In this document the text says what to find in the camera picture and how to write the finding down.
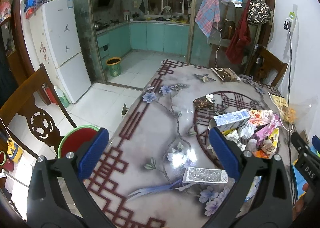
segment plastic bottle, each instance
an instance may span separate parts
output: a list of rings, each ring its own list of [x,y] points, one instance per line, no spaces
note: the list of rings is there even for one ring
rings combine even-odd
[[[64,108],[67,108],[69,106],[69,102],[66,99],[66,97],[64,96],[64,93],[61,89],[59,89],[57,86],[54,86],[54,90],[56,91],[62,105]]]
[[[257,141],[255,139],[249,140],[244,150],[251,151],[251,152],[257,151]]]

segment kitchen counter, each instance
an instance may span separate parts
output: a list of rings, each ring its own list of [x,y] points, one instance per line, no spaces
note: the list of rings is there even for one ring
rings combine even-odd
[[[102,30],[98,30],[96,31],[96,34],[97,36],[98,35],[101,35],[103,33],[106,33],[106,32],[109,32],[113,29],[116,29],[116,28],[119,28],[119,27],[123,27],[124,25],[128,25],[130,23],[156,23],[156,24],[173,24],[173,25],[190,25],[189,23],[181,23],[181,22],[171,22],[171,21],[124,21],[124,22],[121,22],[115,26],[112,26],[112,27],[108,27],[108,28],[105,28],[105,29],[102,29]]]
[[[101,35],[101,34],[103,34],[103,33],[109,32],[109,31],[111,31],[111,30],[113,30],[113,29],[117,29],[117,28],[123,27],[123,26],[125,26],[125,25],[128,25],[129,23],[130,23],[130,22],[128,22],[128,21],[124,21],[124,22],[121,22],[121,23],[116,24],[116,25],[114,25],[114,26],[107,27],[107,28],[102,29],[102,30],[98,30],[98,31],[96,31],[96,34],[97,34],[97,36],[98,36],[98,35]]]
[[[173,24],[173,25],[190,25],[189,23],[172,22],[172,21],[130,21],[130,23],[159,23],[159,24]]]

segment chair backrest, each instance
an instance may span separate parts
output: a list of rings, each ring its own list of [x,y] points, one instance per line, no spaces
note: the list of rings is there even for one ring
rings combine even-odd
[[[263,58],[263,63],[260,68],[255,68],[254,72],[252,72],[253,65],[256,63],[257,58],[259,56]],[[282,76],[284,75],[287,65],[287,63],[281,62],[277,57],[275,57],[264,47],[259,46],[254,56],[252,57],[245,74],[253,75],[253,80],[257,82],[262,82],[264,79],[267,78],[267,76],[272,70],[276,70],[278,74],[271,83],[271,86],[276,86],[282,78]]]
[[[54,146],[56,153],[58,153],[58,147],[63,137],[60,136],[60,131],[56,127],[52,117],[45,110],[36,106],[35,98],[33,96],[37,90],[42,88],[43,84],[47,84],[63,114],[69,120],[70,124],[76,128],[76,124],[73,122],[57,96],[43,64],[40,65],[39,70],[34,72],[26,81],[23,82],[22,85],[18,87],[18,89],[0,108],[0,117],[7,127],[16,113],[24,116],[33,136],[48,146]],[[16,136],[14,136],[13,133],[9,133],[12,139],[20,147],[35,158],[38,157],[36,153],[24,145]]]

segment dining table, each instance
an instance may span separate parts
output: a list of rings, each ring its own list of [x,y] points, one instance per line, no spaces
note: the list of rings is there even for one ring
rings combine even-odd
[[[162,61],[84,182],[114,225],[200,228],[215,213],[212,199],[227,197],[235,183],[232,178],[212,185],[182,182],[188,167],[221,167],[210,148],[210,119],[242,109],[279,112],[269,95],[280,96],[276,87],[239,78],[224,82],[210,68]],[[193,101],[207,94],[213,94],[214,104],[196,109]],[[288,139],[282,127],[277,153],[290,179]],[[250,202],[244,202],[238,215],[249,210]]]

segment brown handbag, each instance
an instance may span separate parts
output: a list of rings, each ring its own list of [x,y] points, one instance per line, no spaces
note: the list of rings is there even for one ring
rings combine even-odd
[[[232,39],[236,31],[236,23],[234,21],[230,21],[226,19],[228,8],[229,6],[226,5],[225,11],[224,11],[223,25],[221,29],[221,38],[223,39]]]

